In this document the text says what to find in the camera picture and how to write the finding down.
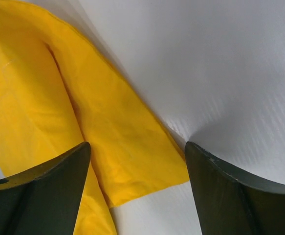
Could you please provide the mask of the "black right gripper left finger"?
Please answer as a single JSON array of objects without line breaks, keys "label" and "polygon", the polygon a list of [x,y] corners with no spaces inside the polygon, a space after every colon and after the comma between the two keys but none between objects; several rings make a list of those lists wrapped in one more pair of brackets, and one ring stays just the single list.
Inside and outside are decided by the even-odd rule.
[{"label": "black right gripper left finger", "polygon": [[82,142],[47,162],[0,179],[0,235],[71,235],[90,163]]}]

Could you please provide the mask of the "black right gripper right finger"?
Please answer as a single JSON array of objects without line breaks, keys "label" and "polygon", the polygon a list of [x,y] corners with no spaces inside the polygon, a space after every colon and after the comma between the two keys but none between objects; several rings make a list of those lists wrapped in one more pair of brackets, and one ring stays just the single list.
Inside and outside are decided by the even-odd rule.
[{"label": "black right gripper right finger", "polygon": [[259,177],[193,142],[185,159],[204,235],[285,235],[285,185]]}]

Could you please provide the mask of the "yellow cloth placemat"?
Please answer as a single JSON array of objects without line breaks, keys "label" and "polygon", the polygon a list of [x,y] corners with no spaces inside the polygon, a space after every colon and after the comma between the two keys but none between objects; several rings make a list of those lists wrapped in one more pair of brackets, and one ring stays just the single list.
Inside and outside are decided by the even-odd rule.
[{"label": "yellow cloth placemat", "polygon": [[44,8],[0,0],[0,168],[13,175],[84,141],[76,235],[114,235],[110,208],[189,180],[178,145],[90,41]]}]

